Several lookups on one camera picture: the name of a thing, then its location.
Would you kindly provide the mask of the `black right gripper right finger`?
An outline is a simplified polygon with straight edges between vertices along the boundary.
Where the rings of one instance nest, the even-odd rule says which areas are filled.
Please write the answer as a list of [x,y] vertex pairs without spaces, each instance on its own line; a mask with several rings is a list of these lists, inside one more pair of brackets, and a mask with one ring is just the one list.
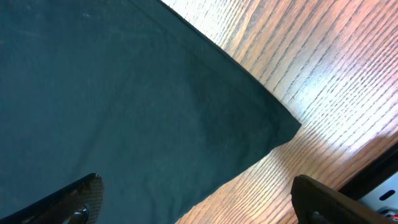
[[307,175],[294,178],[290,194],[299,223],[395,223]]

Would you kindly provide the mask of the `black t-shirt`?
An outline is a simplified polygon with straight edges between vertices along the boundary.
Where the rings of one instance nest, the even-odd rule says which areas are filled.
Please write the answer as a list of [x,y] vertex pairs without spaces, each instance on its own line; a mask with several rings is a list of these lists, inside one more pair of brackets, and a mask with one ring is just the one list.
[[161,2],[1,2],[2,216],[95,172],[100,223],[175,223],[299,128]]

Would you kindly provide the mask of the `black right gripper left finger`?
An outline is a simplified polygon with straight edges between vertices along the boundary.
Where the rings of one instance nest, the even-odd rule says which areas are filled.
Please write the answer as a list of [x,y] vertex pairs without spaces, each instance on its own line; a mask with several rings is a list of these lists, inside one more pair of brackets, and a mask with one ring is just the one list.
[[100,175],[91,173],[1,219],[1,223],[96,223],[104,199]]

